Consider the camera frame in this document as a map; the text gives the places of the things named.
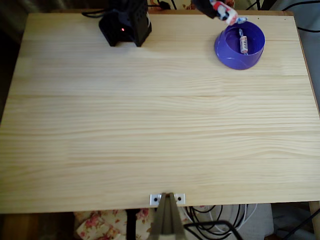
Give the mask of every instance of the power cord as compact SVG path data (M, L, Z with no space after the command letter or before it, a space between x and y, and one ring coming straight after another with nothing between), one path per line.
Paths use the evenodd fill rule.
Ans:
M290 238L293 234L295 234L296 231L298 231L300 228L302 228L304 225L310 222L319 213L320 213L320 208L317 211L315 211L314 214L312 214L310 217L308 217L306 220L304 220L302 223L300 223L298 226L292 229L287 235L284 236L282 240L287 240L288 238Z
M294 6L298 6L298 5L304 5L304 4L318 4L320 3L320 0L315 0L315 1L302 1L302 2L296 2L294 4L291 4L289 6L287 6L286 8L284 8L282 11L286 11L289 8L292 8ZM309 32L309 33L320 33L320 30L310 30L310 29L305 29L302 27L297 27L299 30L301 31L305 31L305 32Z
M229 230L234 234L234 236L236 237L237 240L243 240L243 238L240 236L240 234L238 233L238 231L235 229L234 226L232 226L232 224L228 221L225 220L218 220L218 221L206 221L206 222L193 222L193 223L188 223L185 224L183 227L190 232L192 235L194 235L198 240L202 240L201 237L199 237L194 231L192 231L191 229L189 229L190 227L199 227L199 226L210 226L210 225L227 225L227 227L229 228ZM207 236L204 236L206 239L208 240L216 240L217 238L210 238ZM222 239L226 239L228 237L228 235L226 235L223 238L219 238L220 240Z
M246 217L247 215L247 207L248 205L245 204L244 205L245 208L244 208L244 213L240 219L240 221L238 222L238 219L239 219L239 215L240 215L240 211L241 211L241 205L238 205L238 210L237 210L237 214L236 214L236 217L235 217L235 220L233 222L233 227L235 228L236 231L238 231L250 218L251 216L254 214L254 212L256 211L257 209L257 204L255 205L253 211L250 213L250 215L248 217ZM211 221L213 222L213 217L211 215L211 210L213 210L215 208L215 205L212 206L209 210L205 210L205 211L201 211L201 210L198 210L194 207L189 207L189 210L187 207L183 208L184 210L184 213L185 215L187 216L187 218L192 222L192 223L201 223L196 215L196 212L198 213L209 213L209 216L210 216L210 219ZM220 209L220 213L217 217L217 221L220 219L221 217L221 214L222 214L222 211L223 211L223 206L221 206L221 209ZM213 232L211 231L211 229L215 227L218 229L219 232ZM203 238L207 239L207 240L223 240L223 239L226 239L227 237L229 237L231 234L232 234L232 231L230 230L222 230L218 227L217 224L212 224L210 227L206 228L205 226L203 225L195 225L195 228L198 230L198 232L203 236ZM198 236L195 232L191 232L195 237L197 237L198 239L201 239L200 236ZM212 236L219 236L221 238L210 238L208 235L212 235Z

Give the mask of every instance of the white cable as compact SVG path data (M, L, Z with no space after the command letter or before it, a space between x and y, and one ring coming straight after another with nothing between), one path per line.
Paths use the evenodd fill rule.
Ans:
M150 18L149 18L149 13L146 12L146 17L148 18L148 27L150 27Z
M258 204L255 204L255 207L253 209L253 211L250 213L250 215L245 219L245 221L243 222L243 225L248 222L248 220L251 218L251 216L255 213L255 211L257 210Z

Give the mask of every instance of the metal bracket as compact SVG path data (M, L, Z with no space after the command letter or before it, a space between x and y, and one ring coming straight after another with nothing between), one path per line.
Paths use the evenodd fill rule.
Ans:
M150 194L150 206L158 206L160 203L160 199L162 194ZM186 194L184 193L175 193L174 199L177 205L184 205L186 204Z

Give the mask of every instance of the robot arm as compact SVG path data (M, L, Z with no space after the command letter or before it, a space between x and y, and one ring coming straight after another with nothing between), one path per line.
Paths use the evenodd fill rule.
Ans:
M247 21L246 17L239 17L236 10L229 7L222 1L216 0L192 0L195 7L207 15L209 18L218 17L221 21L224 21L228 25L235 23L242 24Z

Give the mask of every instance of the blue bowl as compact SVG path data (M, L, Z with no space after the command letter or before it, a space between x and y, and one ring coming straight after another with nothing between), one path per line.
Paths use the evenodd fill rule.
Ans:
M240 52L239 29L247 37L248 55ZM259 61L264 51L266 39L261 29L252 22L246 21L242 24L228 26L216 38L214 50L218 59L226 66L245 70L253 67Z

